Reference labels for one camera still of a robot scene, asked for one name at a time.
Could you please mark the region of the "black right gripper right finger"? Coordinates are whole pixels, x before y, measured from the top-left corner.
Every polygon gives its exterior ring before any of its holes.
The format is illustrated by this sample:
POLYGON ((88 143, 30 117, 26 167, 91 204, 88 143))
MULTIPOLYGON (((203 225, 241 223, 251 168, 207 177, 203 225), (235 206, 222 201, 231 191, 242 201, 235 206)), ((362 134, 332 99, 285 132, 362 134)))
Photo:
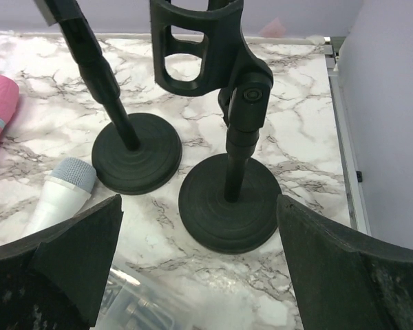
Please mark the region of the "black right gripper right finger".
POLYGON ((305 329, 413 329, 413 250, 277 198, 279 234, 305 329))

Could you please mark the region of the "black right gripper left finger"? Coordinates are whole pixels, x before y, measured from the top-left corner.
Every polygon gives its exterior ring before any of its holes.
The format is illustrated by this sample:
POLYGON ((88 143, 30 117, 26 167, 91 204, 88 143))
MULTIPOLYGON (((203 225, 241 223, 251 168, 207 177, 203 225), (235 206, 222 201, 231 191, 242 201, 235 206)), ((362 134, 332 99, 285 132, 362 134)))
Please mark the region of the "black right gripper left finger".
POLYGON ((112 265, 122 198, 0 246, 0 329, 91 329, 112 265))

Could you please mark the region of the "black microphone stand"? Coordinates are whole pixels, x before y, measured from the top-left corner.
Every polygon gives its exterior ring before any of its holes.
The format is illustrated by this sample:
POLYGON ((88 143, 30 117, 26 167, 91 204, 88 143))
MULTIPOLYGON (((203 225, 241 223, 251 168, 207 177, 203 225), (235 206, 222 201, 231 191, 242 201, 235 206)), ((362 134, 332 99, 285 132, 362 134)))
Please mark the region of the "black microphone stand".
POLYGON ((182 158, 177 131, 152 113, 125 111, 115 75, 76 1, 35 4, 48 25, 60 26, 81 78, 111 120, 92 148, 92 164, 101 183, 124 195, 142 195, 166 184, 182 158))
POLYGON ((242 1, 210 1, 205 11, 151 1, 156 82, 169 93, 218 92, 226 150, 194 166, 178 197, 180 218, 202 246, 223 254, 250 252, 277 229, 281 189, 253 158, 274 84, 268 65, 242 33, 242 1))

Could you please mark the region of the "white microphone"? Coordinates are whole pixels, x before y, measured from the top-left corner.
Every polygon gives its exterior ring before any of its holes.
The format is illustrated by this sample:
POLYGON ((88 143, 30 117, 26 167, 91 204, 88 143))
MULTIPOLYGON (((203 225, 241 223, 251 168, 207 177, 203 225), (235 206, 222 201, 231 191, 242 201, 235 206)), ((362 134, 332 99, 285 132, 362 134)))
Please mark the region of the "white microphone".
POLYGON ((39 201, 22 232, 26 237, 75 216, 92 196, 96 169, 75 157, 59 162, 46 176, 39 201))

